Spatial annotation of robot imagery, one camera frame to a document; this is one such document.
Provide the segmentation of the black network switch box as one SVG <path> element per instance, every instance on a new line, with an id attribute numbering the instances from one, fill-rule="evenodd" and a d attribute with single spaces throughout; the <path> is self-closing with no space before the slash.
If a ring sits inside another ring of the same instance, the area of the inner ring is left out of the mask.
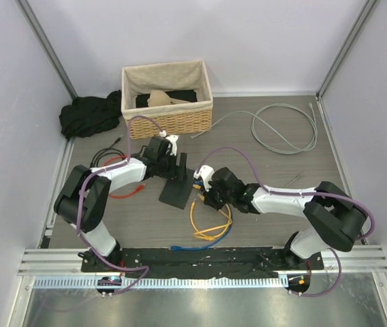
<path id="1" fill-rule="evenodd" d="M 184 210 L 194 185 L 194 170 L 187 169 L 183 181 L 167 180 L 159 196 L 161 203 Z"/>

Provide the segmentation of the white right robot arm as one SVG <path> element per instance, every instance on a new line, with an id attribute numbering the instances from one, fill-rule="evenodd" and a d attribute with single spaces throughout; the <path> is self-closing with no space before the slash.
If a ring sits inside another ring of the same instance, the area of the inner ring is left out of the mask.
<path id="1" fill-rule="evenodd" d="M 275 188 L 245 184 L 227 167 L 202 166 L 194 174 L 202 183 L 204 203 L 214 209 L 229 204 L 245 214 L 283 214 L 307 219 L 310 226 L 295 232 L 283 248 L 283 261 L 300 268 L 325 249 L 352 250 L 368 218 L 367 211 L 331 182 L 308 189 Z"/>

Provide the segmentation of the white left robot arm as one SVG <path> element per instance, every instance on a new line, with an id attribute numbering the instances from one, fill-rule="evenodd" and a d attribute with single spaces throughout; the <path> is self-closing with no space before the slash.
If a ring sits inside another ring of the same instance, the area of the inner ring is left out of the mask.
<path id="1" fill-rule="evenodd" d="M 78 165 L 69 174 L 54 205 L 54 211 L 73 226 L 107 272 L 121 262 L 121 246 L 102 221 L 112 191 L 157 176 L 167 182 L 159 201 L 184 209 L 193 186 L 193 171 L 187 154 L 177 153 L 177 135 L 154 136 L 143 152 L 100 168 Z"/>

